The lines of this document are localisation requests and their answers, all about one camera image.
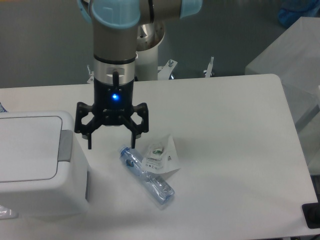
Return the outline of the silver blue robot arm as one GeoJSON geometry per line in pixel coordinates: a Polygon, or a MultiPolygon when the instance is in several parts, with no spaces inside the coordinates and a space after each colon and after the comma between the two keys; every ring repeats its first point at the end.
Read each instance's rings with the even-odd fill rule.
{"type": "Polygon", "coordinates": [[[133,105],[138,29],[157,21],[197,14],[200,0],[80,0],[93,29],[94,102],[78,102],[74,131],[88,141],[101,126],[125,126],[131,145],[149,131],[146,103],[133,105]]]}

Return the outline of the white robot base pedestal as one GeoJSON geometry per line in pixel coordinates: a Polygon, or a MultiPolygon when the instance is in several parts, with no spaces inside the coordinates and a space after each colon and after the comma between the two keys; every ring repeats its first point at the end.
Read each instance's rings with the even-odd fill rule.
{"type": "Polygon", "coordinates": [[[164,36],[162,21],[139,26],[135,59],[135,76],[139,82],[158,79],[158,49],[164,36]]]}

